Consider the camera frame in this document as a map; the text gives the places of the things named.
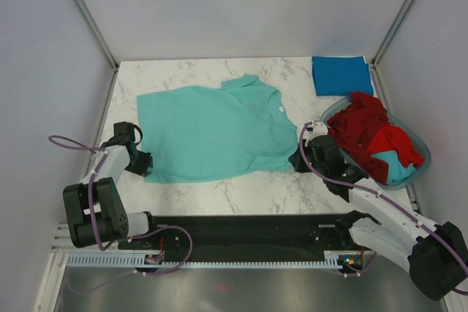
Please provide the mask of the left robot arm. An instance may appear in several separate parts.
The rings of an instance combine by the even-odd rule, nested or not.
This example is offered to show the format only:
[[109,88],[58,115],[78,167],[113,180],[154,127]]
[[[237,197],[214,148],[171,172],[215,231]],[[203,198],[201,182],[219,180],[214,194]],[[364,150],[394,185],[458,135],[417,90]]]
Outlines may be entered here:
[[161,232],[149,224],[150,213],[128,213],[117,187],[124,172],[142,178],[149,175],[152,155],[124,145],[89,150],[96,156],[90,172],[79,183],[63,190],[74,247],[97,246],[105,251],[114,242],[133,238],[144,248],[157,246]]

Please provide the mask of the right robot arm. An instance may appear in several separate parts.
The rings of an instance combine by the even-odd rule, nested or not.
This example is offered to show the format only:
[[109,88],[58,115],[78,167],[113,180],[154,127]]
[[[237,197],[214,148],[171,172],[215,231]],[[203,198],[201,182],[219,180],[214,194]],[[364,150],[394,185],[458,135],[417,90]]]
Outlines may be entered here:
[[461,230],[405,208],[360,167],[347,163],[329,135],[301,138],[290,162],[298,172],[313,172],[328,190],[357,207],[335,230],[342,248],[356,244],[383,255],[407,272],[428,298],[441,300],[467,280],[467,244]]

